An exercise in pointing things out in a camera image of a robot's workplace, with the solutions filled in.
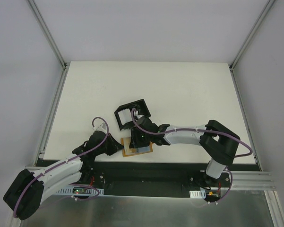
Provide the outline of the yellow leather card holder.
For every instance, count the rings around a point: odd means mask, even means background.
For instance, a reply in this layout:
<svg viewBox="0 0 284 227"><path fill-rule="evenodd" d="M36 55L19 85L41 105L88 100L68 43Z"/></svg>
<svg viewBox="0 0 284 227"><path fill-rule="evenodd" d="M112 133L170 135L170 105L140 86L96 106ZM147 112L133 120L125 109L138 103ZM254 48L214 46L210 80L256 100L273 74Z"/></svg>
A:
<svg viewBox="0 0 284 227"><path fill-rule="evenodd" d="M149 146L147 146L147 147L136 148L136 150L137 150L136 154L135 154L135 155L132 155L132 156L141 155L141 154L146 154L146 153L151 153L151 152L153 152L152 143L151 143Z"/></svg>

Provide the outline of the black plastic card box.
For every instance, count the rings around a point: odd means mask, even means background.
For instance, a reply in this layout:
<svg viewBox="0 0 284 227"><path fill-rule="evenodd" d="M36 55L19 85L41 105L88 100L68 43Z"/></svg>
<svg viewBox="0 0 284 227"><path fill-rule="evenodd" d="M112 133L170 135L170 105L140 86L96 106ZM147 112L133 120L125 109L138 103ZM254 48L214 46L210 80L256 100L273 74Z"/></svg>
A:
<svg viewBox="0 0 284 227"><path fill-rule="evenodd" d="M114 115L120 131L134 127L132 118L138 120L142 116L151 117L151 113L144 99L120 105L114 111Z"/></svg>

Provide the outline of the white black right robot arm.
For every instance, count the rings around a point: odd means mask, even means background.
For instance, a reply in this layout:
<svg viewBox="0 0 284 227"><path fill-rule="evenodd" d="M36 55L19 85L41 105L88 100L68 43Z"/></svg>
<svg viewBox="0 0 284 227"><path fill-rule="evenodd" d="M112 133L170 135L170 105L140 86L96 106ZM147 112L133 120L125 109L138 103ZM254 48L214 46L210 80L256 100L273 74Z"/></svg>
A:
<svg viewBox="0 0 284 227"><path fill-rule="evenodd" d="M134 148L154 143L158 146L189 144L201 146L211 157L203 181L215 186L224 169L231 165L236 155L240 137L216 120L198 127L176 127L170 124L156 125L148 117L132 117L134 127L130 145Z"/></svg>

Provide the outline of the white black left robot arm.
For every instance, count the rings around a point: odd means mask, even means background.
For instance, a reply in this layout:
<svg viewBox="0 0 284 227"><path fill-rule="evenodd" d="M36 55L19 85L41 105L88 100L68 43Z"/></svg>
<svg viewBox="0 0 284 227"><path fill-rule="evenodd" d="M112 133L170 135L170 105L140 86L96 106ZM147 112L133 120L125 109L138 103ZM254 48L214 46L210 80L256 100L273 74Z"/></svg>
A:
<svg viewBox="0 0 284 227"><path fill-rule="evenodd" d="M51 195L65 186L90 180L95 158L101 154L111 156L123 149L110 133L95 131L69 156L52 165L18 173L3 196L5 203L13 210L13 216L25 220L32 216Z"/></svg>

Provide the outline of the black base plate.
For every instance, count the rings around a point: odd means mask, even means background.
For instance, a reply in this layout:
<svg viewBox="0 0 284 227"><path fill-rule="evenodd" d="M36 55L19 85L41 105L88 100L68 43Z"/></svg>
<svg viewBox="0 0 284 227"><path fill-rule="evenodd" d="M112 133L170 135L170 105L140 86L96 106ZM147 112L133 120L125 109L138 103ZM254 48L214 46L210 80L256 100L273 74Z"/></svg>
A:
<svg viewBox="0 0 284 227"><path fill-rule="evenodd" d="M230 186L227 174L218 179L188 164L125 163L85 161L76 181L92 183L104 195L187 198L190 191L206 191L207 197L219 199L220 189Z"/></svg>

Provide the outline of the aluminium front cross rail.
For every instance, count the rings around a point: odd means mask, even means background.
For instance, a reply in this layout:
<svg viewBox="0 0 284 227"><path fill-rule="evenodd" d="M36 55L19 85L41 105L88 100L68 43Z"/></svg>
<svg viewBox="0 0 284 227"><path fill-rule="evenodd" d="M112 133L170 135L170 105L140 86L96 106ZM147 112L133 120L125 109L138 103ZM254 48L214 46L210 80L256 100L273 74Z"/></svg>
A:
<svg viewBox="0 0 284 227"><path fill-rule="evenodd" d="M197 166L201 172L205 171L206 164L196 163L190 164ZM230 187L233 190L271 190L275 189L271 174L269 172L262 172L257 165L249 164L235 164L230 167L230 171L233 174L233 179L229 178L228 173L226 181L230 182Z"/></svg>

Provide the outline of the aluminium frame rail right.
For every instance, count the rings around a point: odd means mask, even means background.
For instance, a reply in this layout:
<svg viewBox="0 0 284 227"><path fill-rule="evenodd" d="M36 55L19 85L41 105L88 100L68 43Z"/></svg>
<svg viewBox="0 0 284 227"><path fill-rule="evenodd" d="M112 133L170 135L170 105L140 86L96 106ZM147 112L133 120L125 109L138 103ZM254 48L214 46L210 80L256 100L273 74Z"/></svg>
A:
<svg viewBox="0 0 284 227"><path fill-rule="evenodd" d="M250 146L253 149L253 154L251 156L260 169L262 169L262 159L264 157L259 151L260 147L258 139L260 133L258 133L258 128L253 125L257 122L255 114L259 110L259 107L254 103L255 95L252 94L250 85L253 84L253 80L259 79L258 69L260 57L265 49L257 49L256 41L259 39L261 30L277 2L278 1L276 0L268 0L265 3L233 62L229 65L245 127L247 129Z"/></svg>

